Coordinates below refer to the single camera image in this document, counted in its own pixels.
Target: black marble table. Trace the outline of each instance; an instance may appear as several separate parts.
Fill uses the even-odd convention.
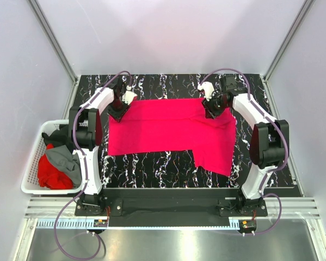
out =
[[[196,87],[204,74],[140,74],[133,76],[134,92],[138,100],[178,99],[202,97]],[[235,76],[239,85],[243,79]],[[259,74],[246,74],[251,93],[258,103],[270,113],[267,95]],[[81,105],[95,92],[110,75],[83,75],[79,81],[74,105]],[[214,74],[208,81],[217,88],[220,74]],[[99,172],[105,188],[233,188],[242,185],[249,173],[251,161],[249,146],[251,128],[236,111],[236,144],[233,154],[232,174],[230,177],[206,171],[194,166],[192,151],[162,151],[108,156],[108,115],[103,113],[103,139],[99,148]],[[293,182],[288,167],[273,173],[269,187],[292,187]]]

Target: gray wall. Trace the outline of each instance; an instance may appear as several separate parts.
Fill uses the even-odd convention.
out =
[[[0,260],[11,260],[29,200],[20,184],[33,140],[62,117],[70,90],[27,1],[0,0]]]
[[[326,0],[316,1],[269,81],[307,196],[326,231]]]
[[[39,0],[77,74],[265,73],[304,0]]]

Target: black and white marble pattern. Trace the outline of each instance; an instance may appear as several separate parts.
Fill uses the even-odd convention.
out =
[[[134,92],[138,100],[177,99],[202,97],[196,87],[204,74],[140,74],[133,76]],[[247,74],[251,93],[258,103],[270,113],[270,107],[259,74]],[[238,84],[244,80],[235,76]],[[110,75],[83,75],[79,81],[74,105],[81,105]],[[220,74],[212,75],[208,81],[216,88],[220,86]],[[231,177],[225,177],[194,166],[192,151],[166,151],[108,156],[108,115],[103,113],[103,139],[99,149],[99,171],[107,188],[226,188],[242,185],[249,173],[251,161],[249,146],[251,128],[239,113],[233,111],[237,135],[233,155]],[[274,173],[268,182],[270,187],[292,187],[288,167]]]

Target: gray floor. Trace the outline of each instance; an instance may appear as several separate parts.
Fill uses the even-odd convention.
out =
[[[259,220],[258,231],[270,226]],[[80,230],[58,230],[61,243],[67,242]],[[105,231],[101,234],[107,253],[101,248],[93,260],[317,260],[313,245],[302,220],[281,220],[275,230],[255,237],[224,235],[217,231]],[[52,229],[37,229],[28,261],[64,261],[56,248]],[[91,256],[97,240],[82,235],[67,243],[66,251],[77,257]]]

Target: laundry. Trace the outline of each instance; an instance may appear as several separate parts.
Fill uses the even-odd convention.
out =
[[[51,135],[42,133],[45,145],[52,144],[54,147],[66,145],[67,149],[72,153],[73,143],[69,138],[69,125],[60,125],[59,128]]]
[[[235,119],[229,109],[206,119],[201,101],[133,101],[120,123],[109,118],[108,154],[192,150],[196,167],[230,176]]]
[[[52,144],[47,145],[47,151],[52,149]],[[55,168],[44,154],[38,162],[37,178],[41,187],[50,189],[72,189],[72,180],[63,172]]]
[[[77,154],[72,155],[66,145],[47,150],[45,154],[48,161],[59,171],[65,173],[72,180],[75,187],[81,185],[82,174]]]

